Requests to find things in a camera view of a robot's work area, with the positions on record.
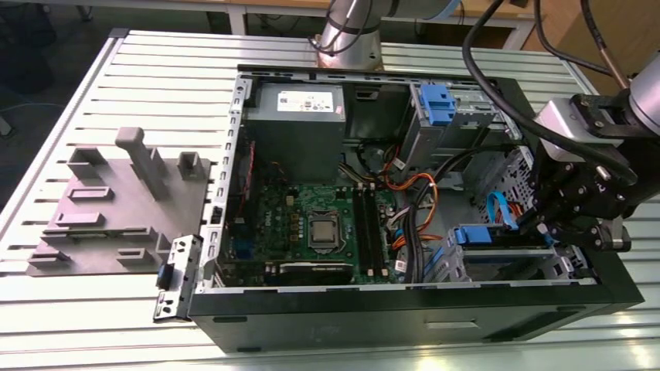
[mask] slotted work table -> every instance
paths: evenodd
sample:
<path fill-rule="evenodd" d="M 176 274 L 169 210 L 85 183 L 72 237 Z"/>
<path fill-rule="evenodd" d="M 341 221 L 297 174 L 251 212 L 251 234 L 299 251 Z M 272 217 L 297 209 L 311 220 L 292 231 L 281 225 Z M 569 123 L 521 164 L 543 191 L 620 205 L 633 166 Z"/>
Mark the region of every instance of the slotted work table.
<path fill-rule="evenodd" d="M 392 71 L 467 74 L 457 48 L 384 44 Z M 553 97 L 593 92 L 569 65 L 545 53 L 480 49 L 488 76 L 519 80 L 532 107 Z M 313 66 L 304 39 L 131 31 L 111 37 L 0 215 L 0 368 L 136 367 L 191 364 L 231 369 L 444 370 L 660 368 L 660 199 L 627 221 L 633 249 L 621 255 L 647 302 L 615 315 L 587 318 L 516 344 L 413 349 L 349 349 L 227 355 L 193 323 L 155 325 L 155 274 L 25 276 L 32 249 L 56 209 L 76 147 L 112 146 L 127 124 L 145 131 L 161 157 L 196 151 L 219 162 L 229 125 L 236 65 Z M 204 211 L 204 219 L 211 210 Z"/>

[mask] black cable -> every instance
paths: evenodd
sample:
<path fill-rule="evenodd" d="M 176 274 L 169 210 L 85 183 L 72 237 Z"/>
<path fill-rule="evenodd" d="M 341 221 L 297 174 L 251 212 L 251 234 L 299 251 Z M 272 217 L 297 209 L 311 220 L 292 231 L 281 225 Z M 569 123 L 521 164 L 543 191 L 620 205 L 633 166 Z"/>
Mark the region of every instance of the black cable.
<path fill-rule="evenodd" d="M 331 12 L 332 12 L 332 7 L 335 6 L 336 1 L 337 1 L 337 0 L 332 0 L 332 2 L 329 2 L 328 10 L 325 11 L 325 23 L 328 23 L 328 21 L 331 20 Z M 307 40 L 309 41 L 309 43 L 312 44 L 312 46 L 315 47 L 315 49 L 316 49 L 316 47 L 317 47 L 317 49 L 316 49 L 316 50 L 319 50 L 319 49 L 328 50 L 328 49 L 333 46 L 333 44 L 337 42 L 339 37 L 340 37 L 340 36 L 341 36 L 341 34 L 344 33 L 344 30 L 345 30 L 345 28 L 347 28 L 347 25 L 348 25 L 348 21 L 349 21 L 349 20 L 351 20 L 351 19 L 349 19 L 348 15 L 347 15 L 347 18 L 345 18 L 345 20 L 344 20 L 344 23 L 341 24 L 341 27 L 339 27 L 339 31 L 337 31 L 337 33 L 335 34 L 335 36 L 332 37 L 332 40 L 329 41 L 328 45 L 325 45 L 325 46 L 323 46 L 323 45 L 317 45 L 317 44 L 315 44 L 315 42 L 312 41 L 312 38 L 311 38 L 311 37 L 309 37 L 309 38 L 307 38 Z"/>
<path fill-rule="evenodd" d="M 280 36 L 285 36 L 287 33 L 289 33 L 291 31 L 293 31 L 293 29 L 296 28 L 296 26 L 299 25 L 299 22 L 300 22 L 300 19 L 303 18 L 301 16 L 299 16 L 293 22 L 293 24 L 291 25 L 289 29 L 287 29 L 285 31 L 283 31 L 281 29 L 279 29 L 277 27 L 275 27 L 269 22 L 268 22 L 268 17 L 263 14 L 255 14 L 255 16 L 261 20 L 261 23 L 268 26 L 269 28 L 272 28 L 279 34 Z"/>
<path fill-rule="evenodd" d="M 605 39 L 600 34 L 599 27 L 596 26 L 595 16 L 591 13 L 589 0 L 580 0 L 580 7 L 581 7 L 581 14 L 587 22 L 587 28 L 589 29 L 591 35 L 596 42 L 596 46 L 599 47 L 599 49 L 607 49 L 608 46 L 605 45 Z"/>
<path fill-rule="evenodd" d="M 584 68 L 588 68 L 589 70 L 593 70 L 604 75 L 608 76 L 612 75 L 612 72 L 605 67 L 595 63 L 591 63 L 583 60 L 581 58 L 577 58 L 576 56 L 572 56 L 571 54 L 567 54 L 563 51 L 555 49 L 548 39 L 545 38 L 544 21 L 540 18 L 540 0 L 535 0 L 535 24 L 536 24 L 536 34 L 539 35 L 540 44 L 544 46 L 545 50 L 548 50 L 548 52 L 552 55 L 555 55 L 559 59 L 567 60 L 568 62 L 573 62 L 575 64 L 579 64 Z"/>
<path fill-rule="evenodd" d="M 367 16 L 364 17 L 364 23 L 361 24 L 360 30 L 357 31 L 357 34 L 355 35 L 353 40 L 351 40 L 351 42 L 348 43 L 348 45 L 344 48 L 341 48 L 340 50 L 333 50 L 333 51 L 323 50 L 323 48 L 315 43 L 313 39 L 309 38 L 307 40 L 309 41 L 309 44 L 312 45 L 312 48 L 316 49 L 316 51 L 319 53 L 323 53 L 323 54 L 325 54 L 328 56 L 335 56 L 337 54 L 341 54 L 348 49 L 351 49 L 351 47 L 355 45 L 355 43 L 360 39 L 361 34 L 364 33 L 364 28 L 367 27 L 367 23 L 369 22 L 371 10 L 372 9 L 373 9 L 373 0 L 369 0 L 369 9 L 367 10 Z M 348 17 L 347 17 L 347 19 L 344 21 L 344 24 L 341 25 L 341 29 L 337 31 L 337 34 L 335 35 L 333 41 L 328 44 L 329 46 L 332 46 L 335 44 L 335 41 L 339 38 L 339 34 L 344 32 L 344 27 L 345 27 L 347 24 L 348 24 Z"/>
<path fill-rule="evenodd" d="M 363 157 L 363 155 L 364 155 L 364 144 L 363 143 L 357 145 L 357 148 L 355 149 L 355 154 L 357 157 L 357 162 L 360 162 L 360 166 L 361 166 L 364 172 L 375 179 L 375 183 L 379 186 L 385 186 L 385 183 L 379 179 L 380 174 L 377 174 L 376 172 L 373 172 L 373 170 L 371 170 L 369 165 L 367 164 L 367 160 Z"/>
<path fill-rule="evenodd" d="M 408 214 L 403 217 L 403 238 L 405 239 L 405 251 L 407 251 L 405 274 L 403 276 L 403 283 L 404 284 L 413 283 L 412 279 L 415 278 L 415 275 L 416 275 L 416 268 L 415 268 L 415 266 L 416 266 L 416 261 L 415 261 L 416 252 L 415 252 L 415 248 L 413 248 L 412 244 L 409 243 L 409 241 L 412 240 L 411 230 L 408 228 L 408 218 L 409 217 L 411 216 Z"/>
<path fill-rule="evenodd" d="M 465 24 L 465 5 L 463 4 L 463 0 L 461 2 L 459 3 L 460 7 L 461 7 L 461 14 L 460 16 L 457 17 L 457 24 L 460 26 L 463 26 Z"/>
<path fill-rule="evenodd" d="M 463 48 L 461 48 L 463 60 L 465 62 L 465 67 L 472 75 L 472 78 L 479 84 L 481 90 L 485 92 L 488 98 L 493 101 L 495 105 L 509 116 L 509 118 L 513 119 L 515 122 L 524 129 L 527 129 L 529 133 L 532 133 L 532 135 L 535 135 L 539 138 L 543 138 L 545 141 L 548 141 L 549 143 L 552 143 L 565 151 L 571 152 L 573 155 L 579 155 L 585 161 L 603 166 L 609 171 L 612 176 L 616 176 L 625 183 L 627 186 L 633 185 L 637 182 L 637 175 L 628 168 L 628 166 L 619 163 L 616 159 L 608 157 L 597 149 L 589 147 L 588 145 L 583 145 L 581 143 L 577 143 L 571 139 L 563 137 L 560 134 L 555 133 L 552 130 L 547 129 L 547 127 L 539 125 L 531 118 L 528 118 L 511 105 L 511 103 L 499 93 L 497 89 L 491 84 L 479 66 L 476 65 L 475 58 L 471 53 L 472 43 L 475 42 L 476 34 L 479 33 L 480 28 L 488 22 L 491 16 L 495 14 L 495 11 L 497 10 L 503 2 L 504 0 L 493 1 L 484 15 L 479 18 L 475 25 L 472 26 L 471 31 L 467 34 L 465 41 L 463 42 Z"/>
<path fill-rule="evenodd" d="M 628 89 L 631 87 L 631 81 L 628 77 L 623 73 L 621 68 L 617 65 L 613 55 L 608 50 L 608 45 L 605 44 L 605 39 L 600 34 L 599 27 L 596 26 L 595 15 L 591 12 L 589 0 L 580 0 L 581 14 L 585 18 L 587 28 L 589 29 L 593 41 L 596 42 L 596 46 L 599 47 L 600 57 L 605 62 L 605 66 L 608 67 L 608 71 L 615 78 L 615 81 L 619 84 L 621 89 Z"/>

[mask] metal bracket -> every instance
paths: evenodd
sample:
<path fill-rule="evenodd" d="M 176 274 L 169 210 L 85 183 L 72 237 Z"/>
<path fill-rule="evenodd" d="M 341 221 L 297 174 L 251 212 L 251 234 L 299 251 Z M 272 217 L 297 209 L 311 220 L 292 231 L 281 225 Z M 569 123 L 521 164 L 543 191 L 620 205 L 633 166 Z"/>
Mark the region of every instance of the metal bracket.
<path fill-rule="evenodd" d="M 189 322 L 188 308 L 193 295 L 195 274 L 203 238 L 189 235 L 172 242 L 169 258 L 157 272 L 157 295 L 153 322 Z"/>

